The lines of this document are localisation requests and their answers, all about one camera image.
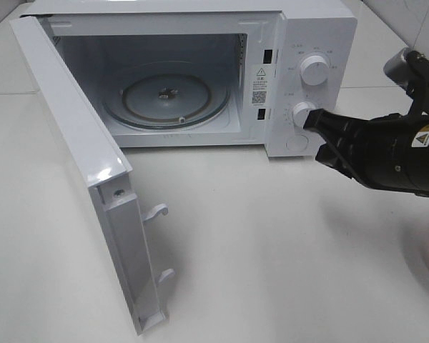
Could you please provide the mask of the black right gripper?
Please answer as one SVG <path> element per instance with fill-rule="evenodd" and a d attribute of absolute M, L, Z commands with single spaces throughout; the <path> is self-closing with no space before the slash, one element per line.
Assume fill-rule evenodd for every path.
<path fill-rule="evenodd" d="M 428 119 L 352 119 L 314 109 L 303 129 L 322 139 L 321 164 L 370 189 L 429 197 Z"/>

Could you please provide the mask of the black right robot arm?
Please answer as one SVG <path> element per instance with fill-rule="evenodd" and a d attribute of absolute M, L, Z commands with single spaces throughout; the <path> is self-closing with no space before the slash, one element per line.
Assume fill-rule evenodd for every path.
<path fill-rule="evenodd" d="M 406 115 L 364 120 L 314 109 L 303 128 L 324 139 L 321 164 L 370 189 L 429 197 L 429 60 L 404 48 L 383 71 L 412 99 Z"/>

